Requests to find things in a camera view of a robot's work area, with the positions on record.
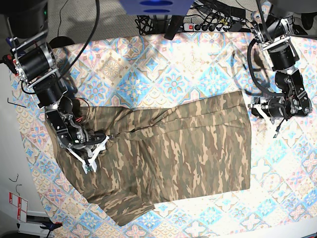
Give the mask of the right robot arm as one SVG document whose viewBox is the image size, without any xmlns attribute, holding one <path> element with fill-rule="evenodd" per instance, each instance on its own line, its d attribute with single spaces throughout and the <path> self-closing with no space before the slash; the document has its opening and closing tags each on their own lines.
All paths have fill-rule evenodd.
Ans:
<svg viewBox="0 0 317 238">
<path fill-rule="evenodd" d="M 38 108 L 45 109 L 63 148 L 82 149 L 102 143 L 102 131 L 89 134 L 76 120 L 72 100 L 56 59 L 46 38 L 48 35 L 48 2 L 46 0 L 2 0 L 0 13 L 5 17 L 11 42 L 12 59 L 7 63 L 21 80 L 22 91 L 36 95 Z"/>
</svg>

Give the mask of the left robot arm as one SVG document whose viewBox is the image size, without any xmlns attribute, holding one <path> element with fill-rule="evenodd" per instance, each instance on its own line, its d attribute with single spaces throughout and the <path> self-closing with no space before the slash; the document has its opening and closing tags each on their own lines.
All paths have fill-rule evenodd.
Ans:
<svg viewBox="0 0 317 238">
<path fill-rule="evenodd" d="M 247 62 L 251 78 L 264 94 L 266 101 L 257 99 L 250 104 L 251 113 L 259 118 L 306 117 L 312 112 L 312 103 L 304 88 L 303 77 L 295 63 L 299 56 L 290 40 L 291 27 L 288 21 L 295 12 L 311 13 L 317 8 L 312 0 L 297 3 L 295 0 L 272 0 L 267 17 L 260 11 L 261 22 L 252 22 L 253 40 L 248 46 Z M 255 78 L 251 60 L 253 46 L 258 43 L 262 51 L 267 51 L 275 72 L 275 84 L 280 93 L 270 92 Z"/>
</svg>

